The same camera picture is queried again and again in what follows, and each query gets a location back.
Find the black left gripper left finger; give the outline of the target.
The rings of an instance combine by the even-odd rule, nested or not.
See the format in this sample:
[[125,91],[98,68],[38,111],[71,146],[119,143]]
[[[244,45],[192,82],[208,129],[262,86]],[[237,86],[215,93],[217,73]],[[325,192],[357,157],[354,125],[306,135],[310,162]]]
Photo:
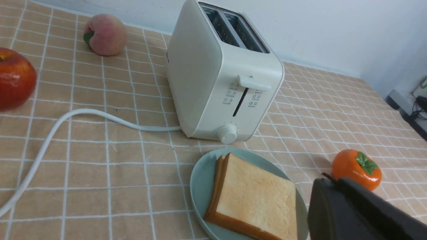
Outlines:
[[311,240],[366,240],[366,188],[328,173],[314,180],[308,210]]

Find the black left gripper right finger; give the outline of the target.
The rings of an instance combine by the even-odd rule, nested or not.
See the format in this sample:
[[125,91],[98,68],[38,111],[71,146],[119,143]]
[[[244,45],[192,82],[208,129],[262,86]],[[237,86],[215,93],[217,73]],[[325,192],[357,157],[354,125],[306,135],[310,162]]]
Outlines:
[[426,224],[378,197],[355,181],[342,178],[337,187],[369,226],[386,240],[425,240]]

